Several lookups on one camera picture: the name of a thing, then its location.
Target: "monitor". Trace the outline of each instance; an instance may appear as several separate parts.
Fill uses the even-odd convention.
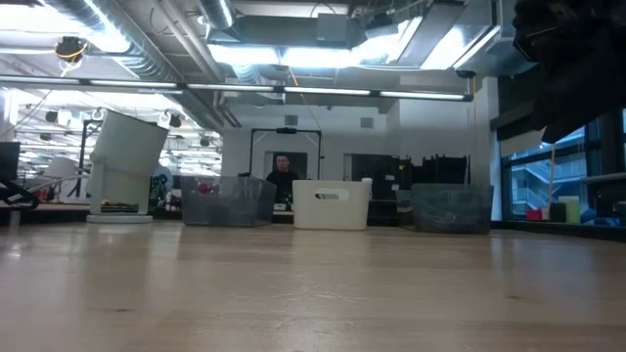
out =
[[[19,163],[20,142],[0,142],[0,176],[17,180]]]

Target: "clear plastic bin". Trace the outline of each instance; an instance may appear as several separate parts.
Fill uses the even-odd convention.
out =
[[[250,177],[184,176],[186,225],[253,227],[272,222],[276,186]]]
[[[398,226],[404,229],[413,230],[413,202],[411,191],[398,190],[395,192],[395,204],[398,212]]]
[[[411,191],[417,231],[487,234],[491,230],[492,186],[416,184]]]

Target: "wall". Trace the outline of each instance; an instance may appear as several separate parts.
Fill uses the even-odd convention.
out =
[[[379,114],[376,108],[311,107],[322,127],[321,175],[325,180],[343,179],[343,156],[345,154],[397,154],[386,144],[386,115]],[[298,116],[298,129],[318,130],[311,111],[305,106],[266,106],[257,109],[251,106],[233,106],[233,113],[243,126],[237,130],[224,132],[222,174],[234,176],[248,171],[250,128],[277,128],[285,126],[285,115]],[[361,117],[372,117],[374,128],[360,128]],[[252,174],[264,175],[263,160],[267,152],[308,153],[308,173],[317,177],[317,146],[304,134],[278,135],[263,132],[255,133]],[[317,135],[308,134],[315,142]]]
[[[269,132],[262,139],[263,132],[254,134],[252,174],[257,177],[264,175],[263,160],[267,152],[308,153],[308,173],[317,176],[317,147],[303,134],[277,135]],[[310,134],[317,142],[317,135]],[[323,156],[321,162],[322,179],[343,179],[343,157],[345,154],[393,154],[394,150],[385,146],[384,134],[368,134],[364,136],[324,131],[322,139]],[[222,157],[222,175],[235,176],[247,172],[249,166],[250,129],[226,130]]]
[[[398,101],[387,115],[372,108],[312,107],[322,131],[322,179],[342,180],[345,154],[409,155],[415,164],[435,154],[471,155],[471,179],[475,185],[493,185],[495,219],[500,214],[500,156],[489,120],[498,115],[498,82],[485,78],[474,102]],[[260,110],[234,106],[233,112],[246,127],[284,126],[285,114],[299,116],[298,128],[315,129],[317,123],[306,107],[265,107]],[[360,117],[373,117],[374,129],[360,128]],[[224,134],[223,175],[248,170],[249,128],[227,130]],[[254,146],[253,174],[262,177],[266,152],[309,153],[309,173],[316,176],[317,148],[301,135],[268,133]]]

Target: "white container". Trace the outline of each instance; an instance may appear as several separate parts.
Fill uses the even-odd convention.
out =
[[[365,230],[370,185],[365,182],[293,181],[297,229]]]

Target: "ceiling vent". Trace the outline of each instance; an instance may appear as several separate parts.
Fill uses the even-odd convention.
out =
[[[374,118],[361,117],[361,128],[374,128]]]
[[[286,126],[297,126],[297,115],[285,115]]]

